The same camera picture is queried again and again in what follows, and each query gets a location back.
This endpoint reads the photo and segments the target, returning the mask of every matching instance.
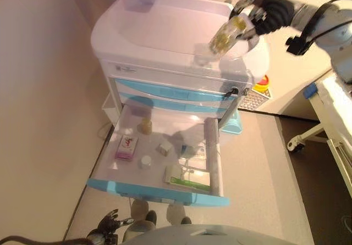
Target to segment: white table leg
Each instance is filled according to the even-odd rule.
[[[317,137],[316,135],[324,131],[324,127],[321,123],[314,126],[313,128],[307,130],[306,132],[293,137],[287,143],[287,150],[290,152],[297,152],[304,148],[305,141],[315,141],[315,142],[327,142],[327,138]]]

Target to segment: white cart top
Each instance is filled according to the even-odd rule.
[[[269,65],[261,37],[239,41],[220,61],[204,63],[208,43],[230,11],[230,4],[208,0],[117,0],[99,18],[91,43],[99,59],[259,82]]]

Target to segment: label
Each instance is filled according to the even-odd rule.
[[[131,68],[131,67],[125,66],[125,65],[116,65],[115,68],[116,68],[116,70],[123,71],[125,73],[137,72],[137,68]]]
[[[171,177],[170,183],[181,186],[188,186],[199,190],[210,191],[210,186],[203,185],[202,183],[196,183],[189,180],[182,180],[180,178]]]

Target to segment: white bottle cap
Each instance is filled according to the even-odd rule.
[[[152,165],[152,158],[149,155],[145,155],[141,159],[141,166],[143,169],[148,169]]]

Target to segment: yellow container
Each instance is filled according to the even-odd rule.
[[[268,90],[269,84],[270,84],[269,77],[267,75],[265,75],[263,77],[263,79],[253,87],[253,89],[255,91],[263,93]]]

